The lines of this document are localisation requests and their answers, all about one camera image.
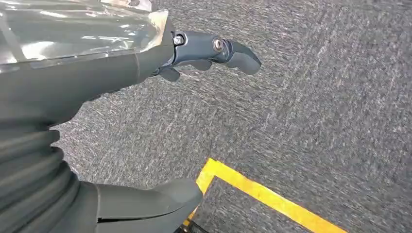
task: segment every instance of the metal screw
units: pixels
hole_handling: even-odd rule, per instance
[[[185,43],[185,39],[181,35],[177,35],[173,37],[173,44],[174,45],[183,45]]]
[[[213,49],[216,52],[221,52],[223,50],[223,42],[220,38],[213,39]]]

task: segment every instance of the gray plastic housing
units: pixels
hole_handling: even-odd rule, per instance
[[[166,32],[173,31],[170,22]],[[80,182],[51,147],[85,101],[144,81],[173,56],[170,33],[138,54],[0,73],[0,233],[171,233],[199,204],[196,183],[152,190]]]

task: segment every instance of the plastic cover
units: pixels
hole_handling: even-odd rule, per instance
[[[0,0],[0,65],[44,67],[143,52],[161,44],[167,17],[167,10],[97,0]]]

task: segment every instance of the robotic hand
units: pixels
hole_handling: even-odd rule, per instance
[[[212,63],[246,74],[259,59],[216,35],[176,31],[167,11],[98,1],[0,0],[0,233],[171,233],[196,208],[196,183],[152,190],[80,182],[51,147],[85,101]]]
[[[169,81],[176,81],[180,74],[173,67],[192,65],[198,70],[208,70],[212,63],[223,64],[229,68],[237,67],[249,75],[260,69],[260,60],[239,42],[200,32],[171,33],[174,44],[173,59],[157,69],[154,75],[160,74]]]

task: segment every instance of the yellow floor tape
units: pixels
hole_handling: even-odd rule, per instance
[[[202,171],[200,172],[199,177],[196,180],[196,183],[198,184],[200,190],[203,192],[203,195],[206,194],[206,191],[215,176],[250,195],[251,197],[268,205],[269,207],[279,211],[280,213],[284,214],[285,216],[289,217],[305,228],[311,230],[312,232],[346,232],[319,217],[318,215],[310,212],[309,210],[280,196],[269,188],[266,188],[261,184],[249,180],[237,171],[231,169],[221,162],[214,161],[213,159],[208,159]],[[193,213],[189,216],[189,219],[192,219],[195,212],[196,210],[194,210]]]

